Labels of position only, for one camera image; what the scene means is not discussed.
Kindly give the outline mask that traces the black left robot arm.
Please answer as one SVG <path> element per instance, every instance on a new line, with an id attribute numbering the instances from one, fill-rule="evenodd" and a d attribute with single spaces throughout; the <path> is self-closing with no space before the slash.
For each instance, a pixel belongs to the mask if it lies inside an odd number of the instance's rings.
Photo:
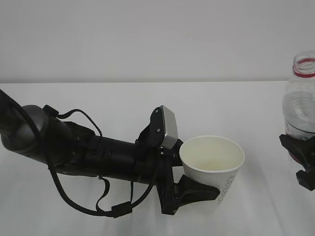
<path id="1" fill-rule="evenodd" d="M 68 121 L 73 114 L 60 114 L 49 105 L 20 106 L 5 92 L 0 94 L 0 139 L 9 151 L 44 163 L 61 198 L 72 208 L 87 215 L 118 218 L 130 214 L 153 187 L 157 189 L 161 212 L 173 215 L 179 207 L 201 201 L 213 201 L 219 190 L 183 175 L 174 182 L 173 168 L 182 166 L 174 113 L 161 105 L 134 143 L 106 138 L 99 128 Z M 103 194 L 110 189 L 109 178 L 147 184 L 136 200 L 112 206 L 87 209 L 65 193 L 59 175 L 97 177 L 104 182 Z"/>

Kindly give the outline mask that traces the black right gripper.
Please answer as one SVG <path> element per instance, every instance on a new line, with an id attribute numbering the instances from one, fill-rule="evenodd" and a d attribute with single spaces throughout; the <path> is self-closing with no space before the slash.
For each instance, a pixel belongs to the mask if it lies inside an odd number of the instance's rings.
<path id="1" fill-rule="evenodd" d="M 288 151 L 295 162 L 303 166 L 296 173 L 298 183 L 304 188 L 315 189 L 315 138 L 307 140 L 296 139 L 292 136 L 281 134 L 281 145 Z"/>

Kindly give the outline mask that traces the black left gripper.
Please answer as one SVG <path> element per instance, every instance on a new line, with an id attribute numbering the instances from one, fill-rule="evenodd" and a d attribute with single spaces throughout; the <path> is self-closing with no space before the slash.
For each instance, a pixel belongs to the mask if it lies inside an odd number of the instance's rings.
<path id="1" fill-rule="evenodd" d="M 181 167 L 179 158 L 180 147 L 184 142 L 178 139 L 172 149 L 158 147 L 146 152 L 143 166 L 136 168 L 134 181 L 148 184 L 145 192 L 134 201 L 134 206 L 141 204 L 155 186 L 161 207 L 161 213 L 174 215 L 179 207 L 203 202 L 214 201 L 220 191 L 213 187 L 199 183 L 182 175 L 178 183 L 174 182 L 173 167 Z"/>

